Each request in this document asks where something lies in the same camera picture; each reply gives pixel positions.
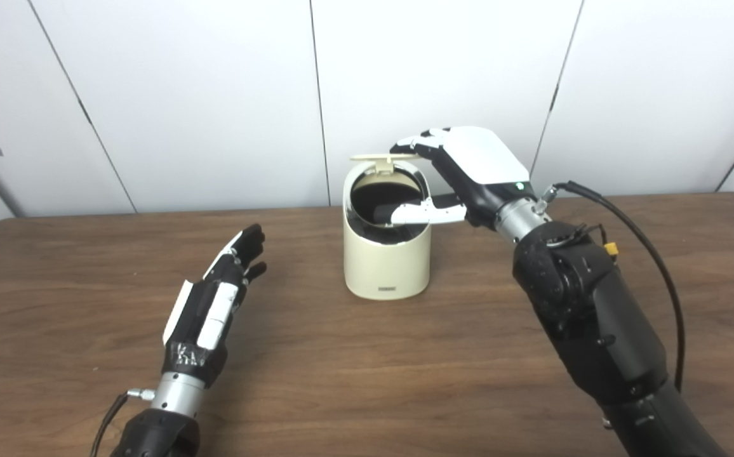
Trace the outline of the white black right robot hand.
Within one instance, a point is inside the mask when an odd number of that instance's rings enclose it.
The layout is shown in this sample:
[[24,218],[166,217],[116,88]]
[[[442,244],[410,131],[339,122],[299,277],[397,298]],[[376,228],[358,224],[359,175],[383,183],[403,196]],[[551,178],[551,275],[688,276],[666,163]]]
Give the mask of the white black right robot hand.
[[475,227],[494,229],[505,205],[535,197],[529,171],[488,128],[431,128],[399,140],[389,152],[429,160],[465,205],[467,220]]

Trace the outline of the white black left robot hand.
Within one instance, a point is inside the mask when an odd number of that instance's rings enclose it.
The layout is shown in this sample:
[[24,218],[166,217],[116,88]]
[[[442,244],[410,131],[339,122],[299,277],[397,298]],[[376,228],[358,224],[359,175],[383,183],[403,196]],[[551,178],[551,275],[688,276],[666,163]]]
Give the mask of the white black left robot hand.
[[217,253],[202,279],[184,281],[162,341],[162,373],[192,376],[210,388],[227,362],[227,337],[248,287],[267,270],[259,223],[238,232]]

